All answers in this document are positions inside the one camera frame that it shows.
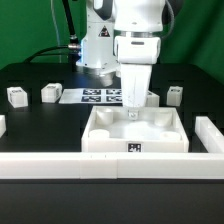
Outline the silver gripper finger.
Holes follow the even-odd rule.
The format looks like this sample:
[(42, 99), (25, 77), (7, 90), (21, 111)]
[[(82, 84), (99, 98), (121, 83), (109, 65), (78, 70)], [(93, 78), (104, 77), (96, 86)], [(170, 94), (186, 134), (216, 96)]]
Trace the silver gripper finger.
[(139, 116), (139, 109), (138, 108), (129, 108), (128, 109), (128, 117), (131, 120), (137, 120)]

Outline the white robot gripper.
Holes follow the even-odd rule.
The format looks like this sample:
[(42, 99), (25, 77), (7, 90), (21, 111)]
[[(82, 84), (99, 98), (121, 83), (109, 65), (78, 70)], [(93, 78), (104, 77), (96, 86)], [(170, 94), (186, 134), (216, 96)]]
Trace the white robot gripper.
[(159, 37), (137, 38), (117, 36), (114, 53), (120, 65), (123, 106), (145, 106), (152, 66), (160, 53)]

